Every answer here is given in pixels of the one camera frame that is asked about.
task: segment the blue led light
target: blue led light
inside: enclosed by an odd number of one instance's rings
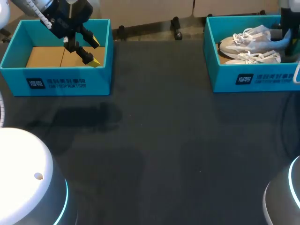
[[[64,207],[62,208],[62,211],[60,213],[60,216],[57,218],[57,220],[55,221],[55,223],[53,225],[57,225],[62,217],[62,215],[64,214],[65,210],[66,210],[66,206],[67,206],[67,202],[68,202],[68,196],[69,196],[69,191],[68,191],[68,184],[67,184],[67,181],[66,181],[66,187],[67,187],[67,196],[66,196],[66,200],[65,200],[65,205]]]
[[[296,196],[296,193],[295,193],[295,190],[294,190],[294,187],[293,187],[293,183],[292,183],[292,168],[293,168],[293,165],[294,165],[294,163],[296,162],[296,160],[298,158],[299,158],[299,156],[297,158],[295,158],[295,160],[290,165],[290,168],[289,168],[289,185],[290,185],[290,190],[291,190],[292,196],[293,196],[296,204],[298,205],[298,207],[300,209],[300,201],[299,201],[298,197]]]

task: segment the logo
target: logo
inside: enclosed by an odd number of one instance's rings
[[[26,80],[31,89],[45,89],[44,82],[41,78],[27,78]]]
[[[253,74],[239,74],[235,84],[251,84],[252,78]]]

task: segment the cardboard box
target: cardboard box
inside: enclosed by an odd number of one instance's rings
[[[83,49],[92,53],[94,58],[103,65],[105,47],[98,47],[96,49],[93,47],[83,47]],[[83,63],[83,60],[76,52],[70,53],[64,47],[33,47],[26,67],[88,67],[88,65]]]
[[[76,40],[102,64],[86,66],[69,53],[39,20],[20,21],[0,64],[0,71],[14,96],[109,95],[113,65],[110,20],[95,19],[84,26],[100,47],[93,49],[80,34]]]
[[[280,23],[279,15],[207,18],[203,50],[213,92],[300,90],[292,81],[297,63],[227,65],[220,61],[216,43],[246,28],[271,28],[275,23]]]

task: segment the white cable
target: white cable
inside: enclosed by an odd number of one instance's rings
[[[300,61],[297,65],[297,68],[296,68],[296,71],[294,73],[294,77],[292,78],[292,81],[295,83],[295,84],[300,84],[300,81],[297,81],[297,76],[298,76],[298,73],[299,73],[299,69],[300,69]]]
[[[5,118],[5,108],[4,108],[4,101],[3,101],[3,97],[1,95],[1,91],[0,91],[0,128],[2,128],[4,126],[4,118]]]
[[[27,4],[32,8],[32,10],[37,14],[37,16],[43,21],[48,29],[51,29],[52,23],[41,13],[41,11],[36,7],[32,0],[26,0]]]

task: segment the black table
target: black table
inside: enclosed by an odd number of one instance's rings
[[[57,159],[79,225],[265,225],[264,189],[299,153],[300,95],[213,94],[199,41],[115,43],[108,97],[0,90],[6,127]]]

